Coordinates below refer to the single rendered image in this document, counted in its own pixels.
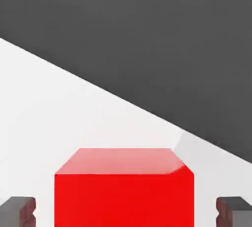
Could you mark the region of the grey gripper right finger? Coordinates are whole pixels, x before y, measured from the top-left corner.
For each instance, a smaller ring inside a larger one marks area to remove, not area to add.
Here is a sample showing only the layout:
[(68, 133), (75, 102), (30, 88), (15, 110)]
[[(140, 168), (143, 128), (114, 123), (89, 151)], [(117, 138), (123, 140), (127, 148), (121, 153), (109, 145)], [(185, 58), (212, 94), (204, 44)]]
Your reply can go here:
[(242, 197), (218, 197), (216, 209), (216, 227), (252, 227), (252, 206)]

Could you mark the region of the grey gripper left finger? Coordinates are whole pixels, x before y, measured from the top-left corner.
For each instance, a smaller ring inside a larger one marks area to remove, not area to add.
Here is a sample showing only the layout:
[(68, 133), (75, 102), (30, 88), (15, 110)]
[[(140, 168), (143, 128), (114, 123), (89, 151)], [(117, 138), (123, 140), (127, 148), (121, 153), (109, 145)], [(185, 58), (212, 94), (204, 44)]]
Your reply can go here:
[(12, 196), (0, 206), (0, 227), (36, 227), (34, 197)]

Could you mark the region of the small red cube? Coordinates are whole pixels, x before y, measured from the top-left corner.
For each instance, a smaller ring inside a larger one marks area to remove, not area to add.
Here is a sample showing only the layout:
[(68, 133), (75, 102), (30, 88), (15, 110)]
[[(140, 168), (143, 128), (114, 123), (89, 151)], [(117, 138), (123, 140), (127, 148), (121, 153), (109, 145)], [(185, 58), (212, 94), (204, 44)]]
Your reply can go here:
[(81, 148), (55, 173), (54, 227), (194, 227), (194, 174), (166, 148)]

